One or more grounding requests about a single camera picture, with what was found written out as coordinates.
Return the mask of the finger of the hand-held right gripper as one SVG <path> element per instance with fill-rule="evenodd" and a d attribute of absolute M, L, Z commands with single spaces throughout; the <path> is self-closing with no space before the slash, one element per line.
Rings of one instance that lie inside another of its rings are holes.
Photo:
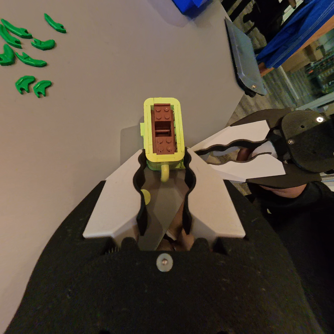
<path fill-rule="evenodd" d="M 226 155 L 238 148 L 257 148 L 266 142 L 269 133 L 266 120 L 238 126 L 228 126 L 194 146 L 194 152 L 207 155 L 211 152 L 216 156 Z"/>
<path fill-rule="evenodd" d="M 285 175 L 283 163 L 278 160 L 272 143 L 257 147 L 244 162 L 229 161 L 210 166 L 225 180 L 245 182 L 248 179 Z"/>

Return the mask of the person's beige trousers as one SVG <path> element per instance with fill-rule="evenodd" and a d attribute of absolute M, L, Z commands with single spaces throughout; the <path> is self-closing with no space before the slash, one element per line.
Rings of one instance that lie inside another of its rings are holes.
<path fill-rule="evenodd" d="M 194 236 L 186 234 L 183 229 L 184 201 L 174 216 L 168 230 L 157 247 L 157 251 L 190 251 L 194 244 Z"/>

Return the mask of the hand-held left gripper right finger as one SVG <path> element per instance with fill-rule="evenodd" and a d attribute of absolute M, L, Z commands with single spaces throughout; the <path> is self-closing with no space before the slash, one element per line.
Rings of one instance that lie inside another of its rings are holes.
<path fill-rule="evenodd" d="M 183 164 L 188 187 L 182 212 L 185 233 L 206 239 L 210 247 L 220 237 L 244 238 L 246 232 L 219 174 L 190 148 L 185 149 Z"/>

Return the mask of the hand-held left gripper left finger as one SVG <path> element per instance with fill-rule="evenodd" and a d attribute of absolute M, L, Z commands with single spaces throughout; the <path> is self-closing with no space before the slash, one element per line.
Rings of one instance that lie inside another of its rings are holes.
<path fill-rule="evenodd" d="M 138 150 L 109 177 L 88 220 L 83 237 L 111 237 L 120 247 L 122 240 L 136 241 L 148 227 L 148 212 L 144 194 L 145 150 Z"/>

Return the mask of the lime green brick model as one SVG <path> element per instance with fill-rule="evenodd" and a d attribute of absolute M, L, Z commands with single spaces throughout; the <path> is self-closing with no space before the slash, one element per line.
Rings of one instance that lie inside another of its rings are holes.
<path fill-rule="evenodd" d="M 148 167 L 161 172 L 161 181 L 170 170 L 184 169 L 185 141 L 181 105 L 176 98 L 148 98 L 144 122 L 140 124 Z"/>

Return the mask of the blue plastic bin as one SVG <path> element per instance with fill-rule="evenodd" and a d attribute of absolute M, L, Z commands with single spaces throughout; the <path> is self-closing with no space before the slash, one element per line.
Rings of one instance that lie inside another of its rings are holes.
<path fill-rule="evenodd" d="M 334 14 L 333 0 L 312 0 L 296 9 L 274 38 L 257 55 L 258 64 L 277 68 L 293 55 Z"/>
<path fill-rule="evenodd" d="M 182 14 L 195 16 L 205 10 L 212 0 L 172 0 L 172 2 Z"/>

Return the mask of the scattered green leaf pieces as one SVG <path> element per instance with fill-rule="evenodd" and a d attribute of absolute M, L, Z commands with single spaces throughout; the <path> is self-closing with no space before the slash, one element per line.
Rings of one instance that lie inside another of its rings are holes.
<path fill-rule="evenodd" d="M 34 68 L 44 68 L 48 63 L 41 59 L 35 59 L 29 56 L 27 53 L 18 53 L 14 51 L 13 48 L 23 49 L 21 39 L 30 40 L 31 46 L 41 51 L 50 51 L 56 47 L 56 41 L 53 39 L 40 40 L 35 37 L 23 27 L 17 27 L 10 23 L 8 20 L 1 18 L 0 24 L 0 36 L 4 40 L 5 44 L 1 50 L 0 54 L 0 65 L 1 66 L 11 66 L 14 65 L 18 60 L 25 65 Z M 30 93 L 30 88 L 32 87 L 33 93 L 37 98 L 46 97 L 47 90 L 52 87 L 53 82 L 50 80 L 40 80 L 37 81 L 36 77 L 33 75 L 21 76 L 15 82 L 15 88 L 19 94 Z"/>

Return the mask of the person's right hand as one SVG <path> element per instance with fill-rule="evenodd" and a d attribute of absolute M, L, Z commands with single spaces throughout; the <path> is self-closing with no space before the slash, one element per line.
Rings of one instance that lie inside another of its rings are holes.
<path fill-rule="evenodd" d="M 240 148 L 236 160 L 239 162 L 247 161 L 250 159 L 249 157 L 252 155 L 252 152 L 253 149 Z M 248 183 L 248 187 L 251 190 L 251 192 L 260 193 L 261 192 L 260 189 L 263 189 L 266 192 L 271 192 L 283 198 L 297 198 L 303 193 L 303 191 L 307 187 L 307 184 L 291 188 L 270 188 L 263 185 Z"/>

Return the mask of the person's black clothed body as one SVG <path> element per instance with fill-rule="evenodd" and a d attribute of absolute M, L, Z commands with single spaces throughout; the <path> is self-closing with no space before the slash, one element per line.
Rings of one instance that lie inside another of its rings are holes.
<path fill-rule="evenodd" d="M 260 189 L 256 205 L 287 248 L 307 300 L 325 333 L 334 328 L 334 206 L 314 209 L 300 196 L 283 198 Z"/>

